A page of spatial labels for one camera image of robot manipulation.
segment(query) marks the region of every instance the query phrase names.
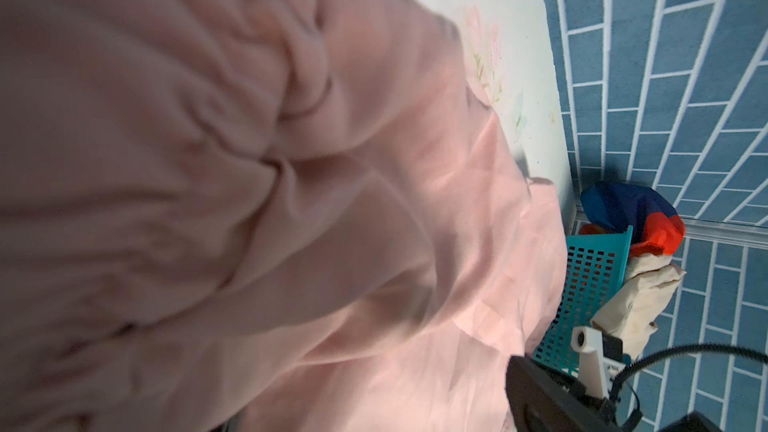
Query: laundry basket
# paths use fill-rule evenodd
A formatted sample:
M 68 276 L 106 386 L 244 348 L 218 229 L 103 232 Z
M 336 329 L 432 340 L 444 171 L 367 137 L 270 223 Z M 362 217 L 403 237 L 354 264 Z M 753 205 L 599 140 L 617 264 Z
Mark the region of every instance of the laundry basket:
M 621 288 L 631 239 L 631 226 L 623 234 L 565 238 L 568 270 L 563 296 L 533 360 L 578 377 L 578 354 L 571 349 L 571 331 L 589 325 L 594 314 Z

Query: pink bedsheet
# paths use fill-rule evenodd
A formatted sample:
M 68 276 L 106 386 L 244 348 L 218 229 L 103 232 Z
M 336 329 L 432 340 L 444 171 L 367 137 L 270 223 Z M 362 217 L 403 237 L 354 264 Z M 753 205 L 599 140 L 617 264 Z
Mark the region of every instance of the pink bedsheet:
M 0 429 L 496 430 L 552 185 L 413 0 L 0 0 Z

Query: white grout line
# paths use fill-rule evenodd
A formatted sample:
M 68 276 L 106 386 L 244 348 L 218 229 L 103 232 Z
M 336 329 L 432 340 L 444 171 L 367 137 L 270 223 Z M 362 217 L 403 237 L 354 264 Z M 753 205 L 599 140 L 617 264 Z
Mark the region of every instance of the white grout line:
M 579 82 L 573 84 L 573 87 L 588 87 L 588 86 L 602 86 L 605 85 L 602 80 L 593 80 L 592 82 Z
M 734 272 L 741 272 L 741 268 L 740 267 L 731 267 L 729 265 L 717 265 L 717 264 L 715 265 L 715 267 L 717 267 L 717 268 L 724 268 L 725 270 L 730 270 L 730 271 L 734 271 Z
M 689 103 L 688 107 L 709 107 L 709 106 L 727 106 L 728 101 L 722 101 L 722 102 L 694 102 Z
M 745 306 L 745 307 L 758 308 L 758 309 L 761 309 L 761 310 L 763 310 L 763 311 L 768 311 L 768 307 L 767 307 L 767 306 L 765 306 L 765 305 L 760 305 L 760 304 L 753 304 L 752 302 L 746 302 L 746 301 L 742 301 L 742 303 L 741 303 L 741 304 L 742 304 L 743 306 Z
M 694 0 L 693 2 L 688 2 L 686 4 L 669 6 L 664 9 L 664 13 L 674 14 L 675 12 L 680 12 L 681 10 L 695 9 L 696 7 L 714 4 L 715 2 L 717 2 L 717 0 Z
M 648 374 L 648 375 L 653 375 L 653 376 L 654 376 L 654 377 L 656 377 L 657 379 L 661 379 L 661 378 L 664 378 L 664 375 L 663 375 L 663 374 L 659 374 L 658 372 L 654 372 L 654 371 L 652 371 L 652 370 L 650 370 L 650 369 L 643 369 L 643 372 L 645 372 L 645 373 L 646 373 L 646 374 Z
M 734 367 L 734 372 L 736 372 L 739 375 L 745 375 L 747 377 L 752 377 L 753 379 L 762 379 L 763 375 L 761 374 L 755 374 L 754 372 L 751 372 L 749 370 L 739 369 L 738 367 Z
M 605 152 L 608 149 L 608 78 L 610 71 L 610 38 L 613 32 L 614 0 L 603 0 L 603 95 L 600 102 L 600 120 L 603 135 L 600 138 L 600 178 L 605 180 Z
M 731 112 L 736 107 L 736 103 L 741 98 L 741 94 L 744 93 L 744 89 L 746 88 L 746 85 L 750 82 L 750 79 L 752 78 L 752 75 L 755 72 L 755 69 L 757 68 L 757 61 L 759 58 L 761 58 L 763 55 L 765 55 L 766 48 L 768 48 L 768 30 L 763 34 L 763 39 L 760 41 L 760 44 L 757 47 L 757 50 L 755 51 L 754 55 L 752 56 L 752 60 L 750 61 L 750 64 L 747 66 L 746 70 L 744 71 L 744 74 L 741 77 L 741 80 L 739 81 L 739 85 L 736 86 L 736 90 L 734 91 L 734 94 L 731 96 L 730 100 L 728 101 L 728 105 L 725 106 L 725 110 L 723 111 L 723 115 L 720 116 L 720 119 L 717 121 L 717 124 L 715 125 L 714 130 L 710 134 L 710 138 L 707 139 L 706 145 L 704 146 L 704 150 L 701 151 L 701 155 L 696 160 L 696 163 L 694 164 L 694 168 L 691 169 L 690 174 L 688 175 L 688 178 L 685 181 L 685 184 L 683 185 L 683 194 L 685 194 L 686 190 L 688 189 L 688 186 L 690 186 L 690 183 L 694 180 L 694 176 L 696 175 L 696 172 L 698 172 L 699 167 L 701 167 L 701 163 L 704 161 L 704 158 L 709 153 L 709 151 L 712 149 L 718 134 L 720 134 L 720 130 L 723 129 L 723 126 L 725 125 L 726 121 L 728 120 L 728 117 L 730 117 Z M 729 172 L 729 175 L 726 177 L 725 180 L 722 181 L 722 183 L 717 187 L 715 190 L 715 193 L 710 197 L 709 203 L 705 204 L 704 207 L 699 211 L 699 213 L 696 215 L 699 217 L 701 213 L 706 210 L 706 208 L 709 206 L 712 200 L 715 199 L 717 194 L 720 193 L 720 190 L 725 187 L 727 184 L 728 179 L 733 177 L 733 175 L 736 173 L 736 170 L 741 166 L 742 163 L 746 160 L 749 153 L 752 153 L 752 151 L 757 148 L 757 145 L 760 143 L 759 140 L 762 140 L 761 136 L 765 136 L 765 133 L 768 132 L 768 126 L 766 126 L 765 129 L 763 129 L 763 132 L 758 134 L 755 138 L 755 141 L 744 151 L 744 154 L 739 159 L 739 161 L 736 163 L 735 167 L 731 169 Z
M 766 336 L 766 346 L 763 349 L 763 352 L 768 354 L 768 336 Z M 761 415 L 764 417 L 766 413 L 766 386 L 768 385 L 766 382 L 768 382 L 768 364 L 763 364 L 763 373 L 760 377 L 760 398 L 757 401 L 757 407 L 760 408 L 760 413 L 757 415 L 757 417 Z M 763 432 L 762 420 L 758 419 L 755 432 Z
M 762 132 L 762 129 L 723 129 L 720 131 L 721 134 L 727 134 L 731 132 Z
M 733 218 L 733 217 L 734 217 L 736 214 L 738 214 L 739 212 L 741 212 L 741 209 L 742 209 L 742 208 L 744 208 L 744 206 L 747 206 L 747 205 L 749 205 L 749 203 L 750 203 L 750 200 L 752 200 L 754 197 L 756 197 L 756 196 L 757 196 L 757 194 L 761 193 L 761 192 L 763 191 L 763 189 L 764 189 L 765 187 L 767 187 L 767 186 L 768 186 L 768 178 L 766 178 L 765 180 L 763 180 L 763 183 L 762 183 L 762 184 L 760 184 L 760 187 L 758 187 L 758 188 L 756 188 L 754 191 L 752 191 L 752 193 L 751 193 L 751 194 L 749 194 L 749 195 L 748 195 L 748 196 L 747 196 L 747 197 L 746 197 L 746 198 L 745 198 L 745 199 L 742 201 L 741 205 L 739 205 L 738 207 L 736 207 L 732 213 L 728 214 L 728 216 L 726 216 L 726 217 L 725 217 L 725 219 L 723 220 L 723 222 L 728 222 L 728 221 L 729 221 L 729 220 L 731 220 L 731 219 L 732 219 L 732 218 Z
M 683 287 L 683 292 L 688 292 L 689 294 L 696 294 L 696 295 L 706 295 L 706 292 L 697 291 L 695 288 L 688 288 L 688 287 Z
M 573 73 L 571 71 L 571 47 L 568 43 L 568 24 L 565 22 L 565 0 L 558 0 L 558 18 L 560 19 L 560 37 L 563 42 L 563 64 L 565 67 L 565 84 L 568 88 L 568 107 L 574 109 Z M 576 155 L 576 181 L 581 190 L 581 154 L 578 147 L 578 130 L 576 129 L 576 114 L 571 114 L 571 131 L 573 133 L 574 151 Z
M 744 305 L 744 283 L 746 282 L 746 254 L 749 250 L 744 247 L 741 251 L 741 270 L 739 273 L 739 288 L 736 292 L 736 312 L 734 314 L 734 334 L 731 336 L 730 344 L 736 345 L 739 338 L 739 322 L 741 321 L 741 306 Z M 725 378 L 725 395 L 723 396 L 723 409 L 720 412 L 720 428 L 725 430 L 725 422 L 728 417 L 728 402 L 730 401 L 730 385 L 734 381 L 734 361 L 733 355 L 728 357 L 728 373 Z
M 768 30 L 766 31 L 764 42 L 766 43 L 766 45 L 768 45 Z M 715 188 L 715 191 L 712 192 L 712 195 L 701 207 L 701 209 L 699 210 L 699 213 L 696 214 L 696 218 L 699 218 L 701 214 L 704 213 L 706 208 L 709 207 L 712 204 L 712 202 L 714 202 L 715 198 L 720 194 L 720 191 L 722 191 L 725 188 L 725 186 L 728 184 L 728 181 L 734 177 L 734 175 L 739 171 L 739 169 L 744 164 L 744 162 L 746 162 L 746 160 L 750 158 L 752 151 L 756 149 L 758 145 L 760 145 L 760 143 L 763 141 L 763 139 L 765 139 L 766 136 L 768 136 L 768 124 L 766 124 L 766 126 L 763 127 L 763 131 L 761 133 L 757 134 L 755 139 L 752 141 L 749 147 L 746 148 L 744 153 L 736 162 L 736 164 L 734 165 L 734 168 L 732 168 L 730 172 L 728 172 L 728 174 L 723 178 L 723 181 Z
M 716 401 L 720 402 L 721 404 L 723 403 L 723 399 L 722 398 L 717 397 L 716 395 L 712 395 L 709 392 L 704 392 L 701 389 L 696 389 L 696 393 L 698 395 L 700 395 L 701 397 L 706 397 L 708 399 L 716 400 Z
M 725 187 L 723 190 L 727 190 L 728 192 L 749 192 L 750 194 L 754 192 L 754 190 L 749 190 L 748 188 L 727 188 Z
M 728 335 L 731 335 L 733 333 L 733 331 L 728 331 L 728 330 L 725 330 L 724 328 L 715 327 L 714 325 L 707 325 L 706 330 L 720 332 L 721 334 L 728 334 Z
M 579 27 L 578 29 L 572 29 L 568 31 L 570 36 L 576 34 L 583 34 L 584 32 L 591 32 L 592 30 L 600 30 L 603 28 L 603 24 L 588 25 L 586 27 Z
M 683 260 L 680 263 L 680 267 L 685 270 L 686 266 L 688 265 L 688 247 L 690 245 L 690 239 L 686 238 L 683 240 Z M 680 297 L 683 295 L 683 288 L 681 286 L 677 286 L 677 291 L 675 291 L 674 296 L 674 308 L 672 309 L 672 322 L 670 323 L 670 337 L 667 341 L 667 348 L 672 347 L 672 344 L 674 344 L 674 330 L 677 327 L 677 317 L 678 313 L 680 312 Z M 656 406 L 656 420 L 661 421 L 661 412 L 664 411 L 664 395 L 667 391 L 667 379 L 669 378 L 670 373 L 670 360 L 667 359 L 664 361 L 664 374 L 661 378 L 661 388 L 659 392 L 659 403 Z
M 662 72 L 662 73 L 652 73 L 650 74 L 651 79 L 661 79 L 662 77 L 677 77 L 677 76 L 686 76 L 690 73 L 690 70 L 681 70 L 679 72 Z
M 650 28 L 650 42 L 648 45 L 648 54 L 645 57 L 645 71 L 643 72 L 643 85 L 640 88 L 640 104 L 638 105 L 638 116 L 635 118 L 634 134 L 632 137 L 632 146 L 629 154 L 629 164 L 627 167 L 626 180 L 629 181 L 632 177 L 632 168 L 634 167 L 634 160 L 638 154 L 638 139 L 640 138 L 640 127 L 643 124 L 643 113 L 645 112 L 645 103 L 648 101 L 648 89 L 650 87 L 650 74 L 654 69 L 654 58 L 656 57 L 656 47 L 659 43 L 659 32 L 661 30 L 661 19 L 664 15 L 664 4 L 667 0 L 656 0 L 656 8 L 654 10 L 654 21 Z M 654 178 L 654 187 L 658 180 L 659 174 Z
M 691 105 L 690 97 L 694 93 L 694 88 L 696 87 L 696 81 L 699 79 L 699 74 L 701 73 L 701 68 L 704 66 L 704 59 L 706 58 L 706 53 L 710 49 L 710 45 L 712 44 L 712 38 L 715 35 L 715 30 L 717 29 L 717 24 L 720 22 L 720 16 L 723 14 L 723 8 L 725 7 L 726 0 L 716 0 L 714 3 L 714 7 L 712 7 L 712 13 L 710 14 L 709 20 L 706 22 L 706 29 L 704 30 L 704 37 L 701 39 L 701 44 L 699 44 L 699 52 L 696 54 L 696 61 L 694 62 L 694 68 L 690 72 L 690 76 L 688 76 L 688 83 L 685 87 L 685 92 L 683 93 L 683 99 L 680 101 L 680 107 L 677 109 L 677 115 L 674 119 L 674 123 L 672 124 L 672 133 L 670 134 L 671 137 L 676 137 L 677 130 L 680 128 L 680 123 L 683 121 L 683 114 L 685 114 L 686 108 Z M 705 105 L 716 105 L 718 102 L 699 102 L 697 104 L 693 104 L 692 106 L 705 106 Z M 669 153 L 672 149 L 672 142 L 674 140 L 670 139 L 667 141 L 667 145 L 664 148 L 664 153 L 661 156 L 661 164 L 659 165 L 659 170 L 664 170 L 664 167 L 667 165 L 667 159 L 669 158 Z M 701 164 L 701 162 L 704 160 L 704 155 L 706 152 L 708 152 L 709 149 L 705 149 L 705 151 L 699 156 L 699 158 L 696 160 L 696 164 Z M 681 194 L 677 196 L 675 199 L 675 203 L 673 204 L 674 207 L 677 207 L 677 204 L 680 203 L 681 198 L 685 194 L 686 190 L 688 189 L 687 185 L 690 184 L 690 181 L 693 180 L 694 172 L 691 171 L 691 174 L 688 175 L 688 179 L 686 180 L 686 183 L 683 185 L 683 190 Z M 659 176 L 656 177 L 654 180 L 654 183 L 652 187 L 656 187 L 658 183 Z
M 699 326 L 699 344 L 704 342 L 706 334 L 706 322 L 710 315 L 710 296 L 712 294 L 712 281 L 714 280 L 715 261 L 717 260 L 717 242 L 712 244 L 712 255 L 710 255 L 710 268 L 706 273 L 706 293 L 704 294 L 704 309 L 701 312 L 701 326 Z M 696 405 L 696 389 L 699 384 L 699 372 L 701 371 L 701 354 L 696 355 L 696 365 L 694 366 L 693 387 L 690 390 L 688 399 L 688 414 L 694 411 Z

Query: black plastic part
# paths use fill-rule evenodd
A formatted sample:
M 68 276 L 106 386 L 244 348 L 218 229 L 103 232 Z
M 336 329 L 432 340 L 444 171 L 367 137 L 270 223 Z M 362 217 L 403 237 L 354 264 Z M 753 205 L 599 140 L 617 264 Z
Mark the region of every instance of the black plastic part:
M 603 334 L 603 357 L 621 362 L 624 357 L 624 342 L 618 337 Z
M 520 432 L 620 432 L 571 397 L 528 358 L 509 361 L 506 390 L 514 425 Z
M 712 420 L 698 412 L 692 412 L 674 424 L 661 429 L 661 432 L 723 432 Z

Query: teal plastic basket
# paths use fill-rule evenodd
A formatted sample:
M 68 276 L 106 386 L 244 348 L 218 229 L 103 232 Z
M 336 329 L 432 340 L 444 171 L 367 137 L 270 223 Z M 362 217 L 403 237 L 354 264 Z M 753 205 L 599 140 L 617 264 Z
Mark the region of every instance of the teal plastic basket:
M 574 327 L 589 325 L 594 314 L 624 284 L 632 227 L 623 234 L 571 235 L 568 270 L 558 313 L 533 353 L 540 364 L 578 377 L 578 354 L 571 349 Z

